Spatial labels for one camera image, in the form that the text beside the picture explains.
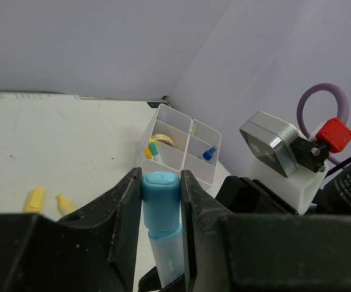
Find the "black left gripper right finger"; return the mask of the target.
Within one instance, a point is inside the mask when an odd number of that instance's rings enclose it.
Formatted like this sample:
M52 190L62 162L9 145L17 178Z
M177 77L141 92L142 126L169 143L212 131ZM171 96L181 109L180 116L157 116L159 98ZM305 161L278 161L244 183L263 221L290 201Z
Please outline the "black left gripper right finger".
M187 291L351 291L351 216L235 214L181 172Z

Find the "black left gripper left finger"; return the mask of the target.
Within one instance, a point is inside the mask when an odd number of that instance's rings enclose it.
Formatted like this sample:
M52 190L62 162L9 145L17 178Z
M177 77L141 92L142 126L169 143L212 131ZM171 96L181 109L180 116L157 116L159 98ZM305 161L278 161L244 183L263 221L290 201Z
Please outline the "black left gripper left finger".
M0 291L131 291L141 218L142 170L52 221L0 214Z

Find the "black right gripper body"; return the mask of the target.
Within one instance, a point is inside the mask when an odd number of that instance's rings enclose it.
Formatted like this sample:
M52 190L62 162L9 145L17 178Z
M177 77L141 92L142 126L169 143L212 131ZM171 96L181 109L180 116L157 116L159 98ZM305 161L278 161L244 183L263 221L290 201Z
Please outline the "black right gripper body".
M299 167L289 177L256 160L251 177L228 176L217 196L233 213L351 215L351 157L323 172Z

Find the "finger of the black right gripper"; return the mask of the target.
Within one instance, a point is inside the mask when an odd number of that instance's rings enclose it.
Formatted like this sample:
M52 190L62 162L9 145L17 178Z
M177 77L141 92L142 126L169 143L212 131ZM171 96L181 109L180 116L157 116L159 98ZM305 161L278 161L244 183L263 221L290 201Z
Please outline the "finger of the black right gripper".
M138 283L138 292L147 291L160 291L160 292L184 292L184 275L174 282L162 288L159 280L157 268L154 266L145 274Z

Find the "light blue marker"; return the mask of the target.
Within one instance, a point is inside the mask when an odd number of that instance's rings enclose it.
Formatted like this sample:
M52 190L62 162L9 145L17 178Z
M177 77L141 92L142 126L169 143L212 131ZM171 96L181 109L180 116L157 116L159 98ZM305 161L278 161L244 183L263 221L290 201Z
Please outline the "light blue marker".
M161 287L179 279L184 274L182 224L173 231L148 231L153 257Z

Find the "light blue marker cap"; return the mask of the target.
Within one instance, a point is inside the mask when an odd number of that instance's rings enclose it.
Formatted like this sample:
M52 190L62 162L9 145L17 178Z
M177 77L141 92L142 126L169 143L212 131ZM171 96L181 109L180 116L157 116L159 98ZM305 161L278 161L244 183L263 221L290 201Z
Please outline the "light blue marker cap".
M151 172L142 179L142 208L146 228L174 231L180 220L181 182L171 172Z

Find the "blue capped small marker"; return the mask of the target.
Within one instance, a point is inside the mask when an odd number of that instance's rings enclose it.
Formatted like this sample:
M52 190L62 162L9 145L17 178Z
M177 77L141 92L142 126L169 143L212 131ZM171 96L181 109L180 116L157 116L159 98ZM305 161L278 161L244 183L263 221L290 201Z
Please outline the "blue capped small marker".
M205 161L210 161L215 156L217 150L218 148L215 145L211 146L211 148L209 148L202 154L202 158Z

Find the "yellow white pen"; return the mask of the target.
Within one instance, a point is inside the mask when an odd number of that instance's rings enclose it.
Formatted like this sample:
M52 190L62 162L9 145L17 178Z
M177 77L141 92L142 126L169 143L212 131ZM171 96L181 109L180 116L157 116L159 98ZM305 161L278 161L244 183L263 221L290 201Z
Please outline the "yellow white pen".
M145 148L144 149L144 153L145 153L145 156L146 156L147 159L150 159L150 160L153 159L153 155L152 155L152 153L151 153L149 148Z

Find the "teal white pen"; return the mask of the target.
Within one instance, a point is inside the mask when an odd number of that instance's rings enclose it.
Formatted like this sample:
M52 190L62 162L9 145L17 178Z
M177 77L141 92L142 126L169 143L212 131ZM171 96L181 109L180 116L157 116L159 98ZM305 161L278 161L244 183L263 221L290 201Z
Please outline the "teal white pen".
M158 147L156 145L156 142L152 138L149 140L149 148L150 148L150 151L151 151L151 153L153 155L153 159L156 162L158 162L160 164L163 164L163 160L162 160L161 155L159 153L159 150L158 150Z

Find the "white divided organizer box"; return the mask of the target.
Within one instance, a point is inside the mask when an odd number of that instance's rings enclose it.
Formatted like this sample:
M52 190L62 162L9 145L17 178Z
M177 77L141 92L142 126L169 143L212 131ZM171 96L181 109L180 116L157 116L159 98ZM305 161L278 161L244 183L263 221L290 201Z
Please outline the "white divided organizer box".
M190 135L192 125L196 128L195 136ZM168 135L176 145L172 148L155 141L163 164L147 159L144 153L154 134ZM220 144L221 134L218 131L162 103L138 143L134 165L140 167L143 173L165 171L179 175L182 170L190 170L207 190L215 182ZM202 154L213 145L218 150L210 161L205 161Z

